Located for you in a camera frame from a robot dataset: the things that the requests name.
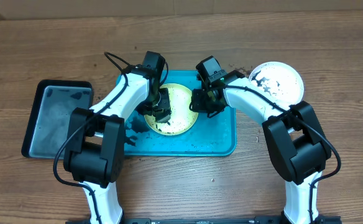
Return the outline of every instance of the round plate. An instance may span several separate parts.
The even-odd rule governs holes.
[[[145,121],[156,132],[164,135],[177,135],[189,130],[195,123],[198,113],[191,111],[188,107],[191,103],[192,92],[187,87],[169,83],[161,88],[168,88],[170,110],[172,111],[167,123],[155,122],[155,117],[145,115]]]
[[[249,81],[274,98],[296,104],[303,98],[305,86],[299,73],[282,62],[266,62],[256,67]]]

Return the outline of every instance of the wooden table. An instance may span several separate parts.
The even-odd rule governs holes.
[[[160,52],[171,69],[194,69],[209,55],[226,70],[272,60],[296,68],[342,157],[340,173],[319,184],[319,211],[363,223],[363,11],[0,21],[0,223],[89,217],[83,191],[59,184],[52,161],[22,157],[21,145],[42,79],[87,80],[95,101],[114,87],[119,72],[105,50],[130,63]],[[228,157],[126,160],[117,182],[126,217],[280,214],[284,181],[260,130],[237,112],[238,145]],[[333,156],[324,173],[335,166]]]

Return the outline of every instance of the teal plastic tray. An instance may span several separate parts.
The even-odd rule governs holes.
[[[196,75],[197,71],[170,70],[165,83],[201,88]],[[230,107],[213,118],[200,113],[193,127],[176,136],[156,133],[136,111],[125,127],[125,156],[228,156],[237,146],[236,110]]]

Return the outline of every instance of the black tray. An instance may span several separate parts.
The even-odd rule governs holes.
[[[25,157],[53,159],[67,136],[71,112],[88,109],[93,100],[89,82],[42,80],[32,105],[21,147]]]

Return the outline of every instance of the yellow plate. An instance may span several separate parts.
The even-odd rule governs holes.
[[[168,88],[170,110],[172,111],[167,123],[155,122],[155,117],[145,115],[145,121],[156,132],[164,135],[177,135],[189,130],[195,123],[198,113],[192,112],[188,107],[193,93],[187,87],[169,83],[161,88]]]

